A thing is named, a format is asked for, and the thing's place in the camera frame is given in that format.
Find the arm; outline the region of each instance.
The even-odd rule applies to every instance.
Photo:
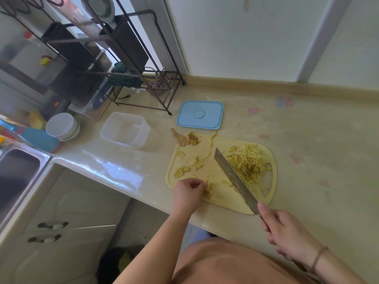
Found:
[[[275,245],[277,253],[310,269],[324,246],[289,212],[269,209],[263,203],[258,204],[258,209],[264,219],[262,226],[266,231],[267,240]],[[330,250],[325,250],[320,255],[314,272],[327,284],[366,284]]]
[[[168,284],[188,221],[201,202],[206,183],[187,178],[174,187],[174,208],[162,227],[118,276],[114,284]]]

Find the yellow cutting board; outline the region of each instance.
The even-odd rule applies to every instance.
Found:
[[[272,172],[266,171],[263,173],[262,176],[262,178],[265,178],[265,175],[267,173],[272,174],[271,185],[265,185],[265,182],[263,182],[265,188],[263,190],[263,193],[260,191],[258,186],[251,186],[250,188],[253,190],[253,195],[259,202],[269,204],[276,188],[277,169],[274,157],[272,156],[272,153],[268,150],[268,148],[264,147],[263,145],[260,145],[259,143],[243,142],[241,140],[221,138],[217,136],[213,138],[213,145],[210,148],[210,135],[198,133],[194,134],[200,140],[200,143],[198,145],[187,145],[185,147],[180,147],[179,145],[177,145],[175,148],[173,157],[171,159],[170,165],[166,173],[166,184],[169,188],[173,189],[176,183],[181,179],[196,177],[206,181],[207,177],[209,176],[209,181],[212,183],[212,195],[210,198],[208,198],[208,196],[204,196],[203,200],[208,201],[210,203],[214,203],[216,205],[220,205],[225,208],[229,208],[231,210],[235,210],[240,213],[253,214],[249,206],[244,201],[243,197],[238,192],[236,192],[233,189],[233,187],[230,187],[226,183],[222,182],[229,182],[229,180],[226,177],[225,173],[221,170],[220,166],[215,161],[214,156],[216,148],[218,148],[224,156],[227,156],[231,154],[231,152],[229,152],[229,148],[234,145],[240,147],[244,144],[256,144],[258,150],[261,151],[261,155],[267,158],[268,163],[270,163],[272,166]],[[177,156],[176,154],[178,151],[184,152],[185,156]],[[204,166],[197,170],[195,170],[195,168],[191,166],[190,161],[190,157],[196,156],[199,156],[199,159],[206,158]],[[190,167],[191,170],[189,172],[185,172],[180,178],[174,178],[175,171],[181,166]]]

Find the knife handle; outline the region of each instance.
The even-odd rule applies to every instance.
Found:
[[[260,219],[262,219],[262,221],[267,225],[267,223],[265,222],[265,220],[263,219],[262,215],[259,215]],[[302,265],[301,263],[297,262],[297,261],[293,261],[295,263],[295,265],[303,272],[308,272],[308,270],[305,268],[304,265]]]

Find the person's left hand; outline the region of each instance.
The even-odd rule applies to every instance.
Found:
[[[201,196],[205,192],[207,184],[198,178],[186,178],[178,181],[174,186],[174,208],[175,215],[190,218],[200,205]]]

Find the person's body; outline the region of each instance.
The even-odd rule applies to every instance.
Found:
[[[188,178],[174,187],[172,214],[114,284],[313,283],[255,250],[219,237],[190,245],[180,255],[184,232],[206,183]],[[267,240],[287,260],[302,263],[327,284],[366,283],[316,240],[296,217],[258,204]]]

